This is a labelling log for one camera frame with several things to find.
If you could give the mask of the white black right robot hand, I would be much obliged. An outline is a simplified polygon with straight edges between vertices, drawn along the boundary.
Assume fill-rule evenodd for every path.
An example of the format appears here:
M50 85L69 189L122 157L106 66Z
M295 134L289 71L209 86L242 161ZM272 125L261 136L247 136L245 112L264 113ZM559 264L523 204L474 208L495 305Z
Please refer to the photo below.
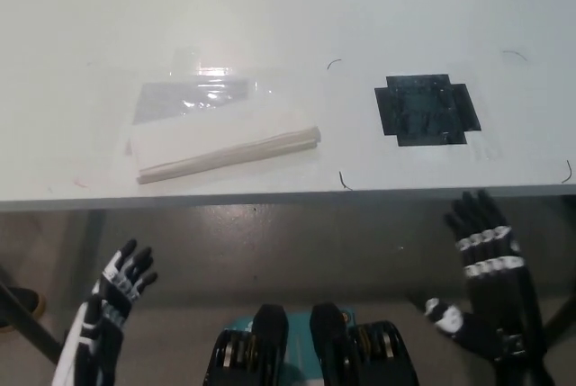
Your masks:
M514 231L490 195L465 192L445 223L454 233L472 310L430 297L426 318L462 348L497 364L547 351L532 275Z

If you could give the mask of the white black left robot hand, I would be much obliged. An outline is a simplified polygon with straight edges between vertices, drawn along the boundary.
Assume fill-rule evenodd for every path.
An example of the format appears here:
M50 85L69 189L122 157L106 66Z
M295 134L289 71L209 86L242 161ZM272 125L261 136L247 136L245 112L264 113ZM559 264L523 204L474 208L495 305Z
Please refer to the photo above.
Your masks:
M102 270L78 308L60 354L53 385L113 385L124 326L135 302L158 274L151 247L129 240Z

